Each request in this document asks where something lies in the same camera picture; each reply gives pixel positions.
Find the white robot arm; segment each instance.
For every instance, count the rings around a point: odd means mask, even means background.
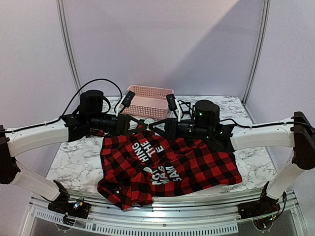
[[[181,110],[173,94],[167,97],[171,111]],[[149,125],[149,128],[167,139],[202,139],[209,148],[218,152],[234,152],[244,148],[284,146],[291,147],[291,156],[272,180],[267,182],[260,199],[239,205],[242,218],[268,214],[279,209],[278,199],[305,170],[315,167],[315,129],[302,112],[272,123],[244,126],[233,119],[220,120],[220,108],[208,100],[196,102],[193,108],[183,112],[190,119],[179,121],[167,118]],[[156,127],[164,124],[164,130]]]
[[[128,107],[134,94],[128,93],[122,101]],[[81,94],[79,107],[70,115],[17,129],[0,126],[0,183],[14,184],[32,191],[50,202],[50,210],[71,212],[76,204],[68,203],[69,194],[57,181],[50,181],[32,172],[15,159],[19,154],[54,143],[72,142],[91,133],[102,130],[114,135],[128,135],[147,128],[147,125],[131,116],[110,115],[102,112],[104,96],[101,91],[89,90]],[[130,129],[130,121],[141,126]],[[90,205],[80,202],[75,216],[87,218]]]

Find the red and black plaid shirt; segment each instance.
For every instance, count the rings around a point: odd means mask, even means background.
[[[210,151],[201,140],[166,140],[153,131],[106,135],[101,150],[104,178],[98,191],[125,210],[218,184],[236,184],[242,177],[233,153]]]

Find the wire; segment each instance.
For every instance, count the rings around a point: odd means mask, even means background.
[[[51,201],[51,200],[48,200],[47,198],[41,196],[43,199],[45,199],[46,201],[48,201],[49,203],[68,203],[69,201],[63,201],[63,202],[55,202],[55,201]]]
[[[285,204],[286,204],[286,192],[283,192],[283,194],[282,194],[282,201],[284,203],[282,211],[279,214],[279,209],[278,209],[277,214],[273,218],[270,219],[271,222],[274,222],[276,219],[278,219],[282,215],[282,213],[284,212]]]
[[[54,123],[58,122],[58,121],[61,120],[62,117],[65,115],[65,113],[67,112],[67,110],[68,110],[70,104],[72,103],[72,101],[74,100],[74,98],[76,97],[76,95],[78,95],[78,93],[79,93],[86,85],[89,85],[90,83],[93,83],[93,82],[95,82],[95,81],[107,81],[107,82],[112,83],[112,84],[118,89],[119,94],[120,94],[120,99],[123,97],[123,93],[122,93],[121,89],[120,89],[119,86],[118,86],[117,84],[115,84],[113,81],[111,81],[111,80],[109,80],[109,79],[104,79],[104,78],[94,79],[94,80],[88,81],[88,82],[85,83],[82,87],[79,88],[79,90],[78,90],[78,91],[74,94],[74,96],[71,98],[71,100],[69,101],[67,107],[65,108],[65,110],[63,111],[63,113],[61,114],[61,116],[59,116],[58,119],[53,120],[53,121],[48,122],[48,123],[35,124],[35,125],[25,126],[25,127],[22,127],[22,128],[16,129],[16,130],[5,131],[5,133],[19,132],[19,131],[22,131],[22,130],[31,129],[31,128],[37,128],[37,127],[45,126],[45,125],[48,125],[48,124],[54,124]]]
[[[115,113],[116,113],[116,108],[117,108],[119,102],[121,101],[121,99],[122,99],[122,98],[120,98],[120,99],[118,100],[118,102],[116,103],[116,105],[115,105],[115,107],[114,107],[114,112],[115,112]]]
[[[178,118],[177,113],[175,111],[173,111],[173,113],[174,113],[175,117]]]
[[[274,125],[282,125],[282,124],[300,124],[300,125],[306,126],[306,127],[310,128],[311,130],[315,131],[314,127],[312,127],[312,126],[310,126],[308,124],[302,123],[302,122],[297,122],[297,121],[288,121],[286,123],[284,123],[284,122],[267,123],[267,124],[260,124],[260,125],[255,125],[255,126],[241,125],[241,124],[237,123],[232,118],[223,119],[223,120],[220,120],[220,122],[227,121],[227,120],[232,121],[238,127],[247,128],[247,129],[250,129],[250,128],[262,128],[262,127],[268,127],[268,126],[274,126]]]
[[[126,109],[125,106],[119,111],[119,114],[122,113],[124,111],[124,109]]]

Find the plastic basket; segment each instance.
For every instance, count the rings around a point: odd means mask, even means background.
[[[156,119],[167,118],[169,109],[166,95],[174,93],[174,90],[136,85],[130,85],[127,90],[136,95],[123,114]]]

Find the white marble surface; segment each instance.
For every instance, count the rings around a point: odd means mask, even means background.
[[[237,97],[223,96],[176,96],[178,100],[195,103],[207,99],[220,106],[220,118],[233,118],[238,123],[248,125],[251,121]],[[116,97],[108,98],[113,106]],[[47,178],[56,179],[66,189],[101,196],[97,192],[97,183],[103,178],[100,161],[100,149],[103,138],[89,137],[81,140],[63,143],[57,152]],[[261,188],[276,173],[273,163],[264,147],[247,148],[236,151],[236,164],[242,175],[243,182],[235,185],[218,185],[192,194],[172,198],[154,198],[165,202],[184,200],[185,198],[203,198],[221,196],[229,193],[244,192]]]

